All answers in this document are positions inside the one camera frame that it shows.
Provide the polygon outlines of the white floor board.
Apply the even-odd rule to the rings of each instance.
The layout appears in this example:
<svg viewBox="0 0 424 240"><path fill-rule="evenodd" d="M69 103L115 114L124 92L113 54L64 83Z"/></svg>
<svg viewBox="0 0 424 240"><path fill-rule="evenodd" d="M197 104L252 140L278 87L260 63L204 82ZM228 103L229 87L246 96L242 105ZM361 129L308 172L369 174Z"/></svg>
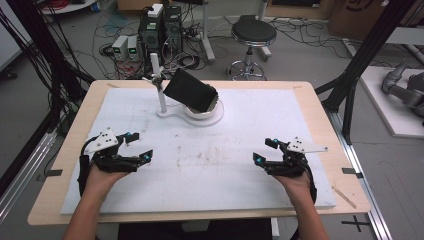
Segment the white floor board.
<svg viewBox="0 0 424 240"><path fill-rule="evenodd" d="M390 71L389 67L369 66L361 76L362 85L393 136L424 139L424 118L414 114L399 98L381 90Z"/></svg>

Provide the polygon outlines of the black computer tower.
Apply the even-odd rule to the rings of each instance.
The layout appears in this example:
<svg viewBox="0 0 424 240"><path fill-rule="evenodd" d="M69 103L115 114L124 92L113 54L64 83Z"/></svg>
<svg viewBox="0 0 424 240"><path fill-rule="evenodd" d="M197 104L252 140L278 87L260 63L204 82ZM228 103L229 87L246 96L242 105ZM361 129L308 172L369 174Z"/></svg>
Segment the black computer tower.
<svg viewBox="0 0 424 240"><path fill-rule="evenodd" d="M181 7L168 6L164 12L165 42L173 53L182 51Z"/></svg>
<svg viewBox="0 0 424 240"><path fill-rule="evenodd" d="M162 47L164 44L164 26L161 17L149 17L144 14L141 17L138 33L141 41L143 57L150 58L151 53L156 53L159 58L159 64L163 64Z"/></svg>

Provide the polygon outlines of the person's left hand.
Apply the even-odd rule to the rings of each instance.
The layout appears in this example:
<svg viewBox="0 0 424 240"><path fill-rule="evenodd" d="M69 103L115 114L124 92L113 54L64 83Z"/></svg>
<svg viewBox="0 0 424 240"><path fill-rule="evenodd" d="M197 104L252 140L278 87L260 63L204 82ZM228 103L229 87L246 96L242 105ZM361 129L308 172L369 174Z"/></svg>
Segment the person's left hand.
<svg viewBox="0 0 424 240"><path fill-rule="evenodd" d="M101 171L96 164L92 164L82 198L84 200L103 201L113 186L125 176L127 176L126 172L108 173Z"/></svg>

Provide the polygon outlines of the person's right hand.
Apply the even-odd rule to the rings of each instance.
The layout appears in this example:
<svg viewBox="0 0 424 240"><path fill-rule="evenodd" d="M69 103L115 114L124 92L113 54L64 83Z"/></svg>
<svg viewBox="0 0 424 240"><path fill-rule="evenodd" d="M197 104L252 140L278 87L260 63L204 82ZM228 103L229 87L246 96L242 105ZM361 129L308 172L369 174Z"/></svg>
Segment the person's right hand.
<svg viewBox="0 0 424 240"><path fill-rule="evenodd" d="M275 179L284 187L294 207L313 206L310 180L305 173L295 178L275 176Z"/></svg>

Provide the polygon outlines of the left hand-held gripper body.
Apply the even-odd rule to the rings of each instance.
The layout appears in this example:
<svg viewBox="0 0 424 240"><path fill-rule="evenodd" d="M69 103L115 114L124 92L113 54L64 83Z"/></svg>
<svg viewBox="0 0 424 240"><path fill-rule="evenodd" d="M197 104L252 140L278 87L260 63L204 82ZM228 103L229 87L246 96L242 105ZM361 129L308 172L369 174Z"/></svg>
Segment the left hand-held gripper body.
<svg viewBox="0 0 424 240"><path fill-rule="evenodd" d="M95 163L101 171L108 173L136 172L141 166L139 157L124 157L118 154L123 144L119 136L108 127L83 145L80 159L83 163Z"/></svg>

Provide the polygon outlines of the white hook stand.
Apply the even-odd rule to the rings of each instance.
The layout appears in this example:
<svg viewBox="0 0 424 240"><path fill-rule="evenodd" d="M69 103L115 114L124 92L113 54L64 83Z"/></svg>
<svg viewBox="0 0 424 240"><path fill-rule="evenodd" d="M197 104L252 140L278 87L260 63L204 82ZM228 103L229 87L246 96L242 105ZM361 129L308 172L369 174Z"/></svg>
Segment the white hook stand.
<svg viewBox="0 0 424 240"><path fill-rule="evenodd" d="M160 74L162 76L162 68L159 65L159 58L156 53L150 54L150 61L152 64L152 73L149 75L148 78L143 77L143 80L152 84L151 82L152 74ZM159 98L160 107L157 109L156 114L160 118L177 117L184 120L186 123L192 126L195 126L198 128L204 128L204 127L210 127L217 124L224 117L224 104L219 98L216 98L214 100L214 101L218 100L219 103L218 103L218 109L216 110L215 114L211 118L204 119L204 120L196 120L189 117L185 113L184 108L186 107L186 105L182 103L168 105L165 100L164 88L162 90L157 89L157 94Z"/></svg>

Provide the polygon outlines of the black round stool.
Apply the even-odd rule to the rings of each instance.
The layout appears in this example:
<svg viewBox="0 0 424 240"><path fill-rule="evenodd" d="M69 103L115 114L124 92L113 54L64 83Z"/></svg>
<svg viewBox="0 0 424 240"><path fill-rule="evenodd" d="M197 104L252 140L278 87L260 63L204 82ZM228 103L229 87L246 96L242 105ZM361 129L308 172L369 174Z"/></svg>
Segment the black round stool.
<svg viewBox="0 0 424 240"><path fill-rule="evenodd" d="M264 22L268 27L268 39L270 44L275 42L277 32L274 27ZM231 29L232 38L247 47L245 58L234 61L227 68L228 77L233 80L265 81L266 76L263 68L252 60L253 49L260 48L265 40L263 23L257 19L239 20Z"/></svg>

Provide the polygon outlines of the black metal frame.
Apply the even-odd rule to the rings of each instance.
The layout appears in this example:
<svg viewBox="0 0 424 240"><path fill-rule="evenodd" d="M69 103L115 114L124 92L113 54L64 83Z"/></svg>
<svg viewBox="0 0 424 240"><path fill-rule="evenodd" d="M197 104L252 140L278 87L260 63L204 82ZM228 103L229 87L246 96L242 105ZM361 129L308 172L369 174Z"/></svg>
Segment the black metal frame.
<svg viewBox="0 0 424 240"><path fill-rule="evenodd" d="M345 102L341 133L349 145L352 144L351 123L357 83L414 2L415 0L389 0L382 15L342 74L315 89L317 95L330 90L329 96L322 101L322 106L331 113L337 113L341 103Z"/></svg>

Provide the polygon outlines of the thin wooden stick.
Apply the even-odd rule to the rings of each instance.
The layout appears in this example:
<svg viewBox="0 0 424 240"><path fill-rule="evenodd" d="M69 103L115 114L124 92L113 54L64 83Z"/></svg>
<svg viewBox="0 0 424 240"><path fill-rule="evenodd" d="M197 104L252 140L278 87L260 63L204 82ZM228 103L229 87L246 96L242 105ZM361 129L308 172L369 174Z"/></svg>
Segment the thin wooden stick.
<svg viewBox="0 0 424 240"><path fill-rule="evenodd" d="M337 193L342 199L344 199L353 209L357 208L357 205L351 201L347 195L345 195L342 191L340 191L337 187L332 186L332 189L335 193Z"/></svg>

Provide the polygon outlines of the aluminium rail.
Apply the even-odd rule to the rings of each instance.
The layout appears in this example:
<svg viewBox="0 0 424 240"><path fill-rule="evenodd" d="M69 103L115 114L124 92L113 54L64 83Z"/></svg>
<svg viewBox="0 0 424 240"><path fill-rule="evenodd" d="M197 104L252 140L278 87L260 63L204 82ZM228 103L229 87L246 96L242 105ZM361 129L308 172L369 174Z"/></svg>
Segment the aluminium rail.
<svg viewBox="0 0 424 240"><path fill-rule="evenodd" d="M6 220L13 206L28 186L57 139L57 133L46 133L26 158L5 194L0 198L0 225Z"/></svg>
<svg viewBox="0 0 424 240"><path fill-rule="evenodd" d="M359 183L364 191L365 196L367 197L368 202L370 203L370 210L366 214L368 222L370 223L371 229L374 233L376 240L393 240L392 235L389 231L389 228L386 224L386 221L379 209L378 203L374 197L374 194L371 190L371 187L367 181L366 175L363 171L359 158L355 152L355 149L352 145L348 143L345 137L342 134L342 119L337 113L327 113L330 123L332 124L335 133L338 137L338 140L342 146L342 149L347 155L347 159L351 164L351 168L354 168L357 172L363 174L363 178L358 179Z"/></svg>

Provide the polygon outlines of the black tape cross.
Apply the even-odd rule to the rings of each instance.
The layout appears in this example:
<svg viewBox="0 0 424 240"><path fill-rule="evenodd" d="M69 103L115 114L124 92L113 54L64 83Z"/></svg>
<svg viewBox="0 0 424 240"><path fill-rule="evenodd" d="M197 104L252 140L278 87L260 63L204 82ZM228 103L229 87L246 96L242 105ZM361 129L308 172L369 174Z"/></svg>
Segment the black tape cross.
<svg viewBox="0 0 424 240"><path fill-rule="evenodd" d="M352 226L355 226L358 232L361 232L362 231L362 228L364 226L369 226L370 225L369 222L359 221L356 215L353 215L351 220L342 220L341 223L343 225L352 225Z"/></svg>

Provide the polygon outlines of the black rectangular cloth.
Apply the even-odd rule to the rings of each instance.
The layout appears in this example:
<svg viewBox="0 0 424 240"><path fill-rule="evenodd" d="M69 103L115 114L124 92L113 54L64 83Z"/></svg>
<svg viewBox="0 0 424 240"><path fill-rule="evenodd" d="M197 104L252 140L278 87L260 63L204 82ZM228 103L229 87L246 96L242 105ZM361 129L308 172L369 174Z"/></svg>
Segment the black rectangular cloth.
<svg viewBox="0 0 424 240"><path fill-rule="evenodd" d="M198 112L207 112L218 97L216 89L178 69L164 90L164 94Z"/></svg>

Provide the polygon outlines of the white foam mat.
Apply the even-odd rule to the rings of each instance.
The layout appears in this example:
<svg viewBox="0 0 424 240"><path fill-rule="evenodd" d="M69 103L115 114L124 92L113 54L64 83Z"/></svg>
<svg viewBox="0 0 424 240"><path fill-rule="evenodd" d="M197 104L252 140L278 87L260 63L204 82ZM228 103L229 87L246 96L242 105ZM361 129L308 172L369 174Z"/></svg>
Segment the white foam mat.
<svg viewBox="0 0 424 240"><path fill-rule="evenodd" d="M110 128L117 135L137 132L122 145L123 156L152 151L150 163L119 180L101 208L104 213L171 213L209 210L288 209L287 194L256 166L253 156L280 160L266 139L311 138L291 90L222 89L218 123L193 126L158 116L153 89L107 91L90 134Z"/></svg>

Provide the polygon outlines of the person's dark clothing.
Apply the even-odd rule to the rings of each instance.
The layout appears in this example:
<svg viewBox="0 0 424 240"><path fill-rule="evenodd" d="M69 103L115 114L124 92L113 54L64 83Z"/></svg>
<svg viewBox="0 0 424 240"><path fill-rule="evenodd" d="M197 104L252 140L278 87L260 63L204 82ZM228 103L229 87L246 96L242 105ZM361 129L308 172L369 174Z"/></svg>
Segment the person's dark clothing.
<svg viewBox="0 0 424 240"><path fill-rule="evenodd" d="M206 230L185 231L181 222L120 224L118 240L272 240L269 218L211 220Z"/></svg>

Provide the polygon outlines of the grey power supply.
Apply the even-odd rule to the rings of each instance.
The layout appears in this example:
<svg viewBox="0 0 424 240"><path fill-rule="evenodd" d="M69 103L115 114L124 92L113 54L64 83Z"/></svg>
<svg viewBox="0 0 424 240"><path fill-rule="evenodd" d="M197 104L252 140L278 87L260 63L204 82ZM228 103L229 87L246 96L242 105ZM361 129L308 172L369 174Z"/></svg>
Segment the grey power supply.
<svg viewBox="0 0 424 240"><path fill-rule="evenodd" d="M140 60L138 38L136 36L128 37L127 49L128 49L128 56L131 61Z"/></svg>
<svg viewBox="0 0 424 240"><path fill-rule="evenodd" d="M112 50L117 61L125 61L128 57L128 37L119 36L112 44Z"/></svg>

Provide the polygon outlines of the cardboard box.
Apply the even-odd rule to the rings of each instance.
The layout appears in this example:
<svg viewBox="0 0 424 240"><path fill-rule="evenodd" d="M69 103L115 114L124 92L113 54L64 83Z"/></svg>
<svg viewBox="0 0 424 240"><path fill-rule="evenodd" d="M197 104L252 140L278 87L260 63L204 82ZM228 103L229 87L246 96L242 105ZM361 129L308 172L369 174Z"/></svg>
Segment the cardboard box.
<svg viewBox="0 0 424 240"><path fill-rule="evenodd" d="M399 9L385 14L392 1L402 4L408 0L335 0L335 7L328 20L328 32L332 36L353 40L365 40L374 26L385 28L392 22Z"/></svg>

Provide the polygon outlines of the white box device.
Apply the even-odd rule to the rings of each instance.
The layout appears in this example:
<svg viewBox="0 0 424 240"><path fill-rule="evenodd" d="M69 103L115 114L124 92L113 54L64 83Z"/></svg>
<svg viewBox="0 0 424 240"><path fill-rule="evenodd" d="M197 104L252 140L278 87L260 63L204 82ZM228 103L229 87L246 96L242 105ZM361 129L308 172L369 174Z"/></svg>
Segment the white box device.
<svg viewBox="0 0 424 240"><path fill-rule="evenodd" d="M152 17L152 18L158 18L161 15L163 9L164 9L164 6L162 4L160 4L160 3L154 3L150 7L147 15L149 17Z"/></svg>

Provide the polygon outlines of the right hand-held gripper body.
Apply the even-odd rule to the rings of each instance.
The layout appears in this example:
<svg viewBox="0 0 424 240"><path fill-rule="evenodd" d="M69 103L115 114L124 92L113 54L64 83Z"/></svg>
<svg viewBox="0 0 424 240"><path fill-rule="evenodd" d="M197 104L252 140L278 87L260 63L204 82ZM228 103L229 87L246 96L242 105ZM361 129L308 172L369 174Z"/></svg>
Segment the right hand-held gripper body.
<svg viewBox="0 0 424 240"><path fill-rule="evenodd" d="M282 142L281 161L268 161L263 169L268 175L284 176L284 177L299 177L306 170L309 170L307 153L325 152L328 150L326 146L316 144L314 142L304 140L300 137L295 137L290 142Z"/></svg>

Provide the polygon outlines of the white round table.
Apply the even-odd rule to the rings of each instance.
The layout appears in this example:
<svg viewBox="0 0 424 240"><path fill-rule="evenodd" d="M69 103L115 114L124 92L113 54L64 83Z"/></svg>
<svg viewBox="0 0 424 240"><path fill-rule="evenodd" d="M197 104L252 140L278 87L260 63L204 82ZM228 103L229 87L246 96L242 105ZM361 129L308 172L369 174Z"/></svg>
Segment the white round table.
<svg viewBox="0 0 424 240"><path fill-rule="evenodd" d="M39 6L43 14L62 14L81 10L96 3L97 0L84 0L82 3L73 3L71 0L45 0Z"/></svg>

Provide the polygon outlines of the grey desk leg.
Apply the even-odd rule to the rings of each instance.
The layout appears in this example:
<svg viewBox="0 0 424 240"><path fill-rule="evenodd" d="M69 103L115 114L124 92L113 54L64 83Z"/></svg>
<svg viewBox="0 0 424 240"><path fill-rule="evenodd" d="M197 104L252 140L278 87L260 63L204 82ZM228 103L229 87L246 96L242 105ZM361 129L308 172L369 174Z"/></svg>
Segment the grey desk leg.
<svg viewBox="0 0 424 240"><path fill-rule="evenodd" d="M265 33L265 40L262 43L262 46L260 47L260 51L264 56L264 61L268 61L269 58L272 56L271 51L269 50L268 46L270 44L270 40L268 39L268 27L264 24L264 18L266 14L266 9L269 0L259 0L259 10L258 10L258 19L263 23L264 27L264 33Z"/></svg>
<svg viewBox="0 0 424 240"><path fill-rule="evenodd" d="M208 3L208 0L202 0L202 32L200 37L203 50L206 54L207 63L213 64L216 58L208 38Z"/></svg>

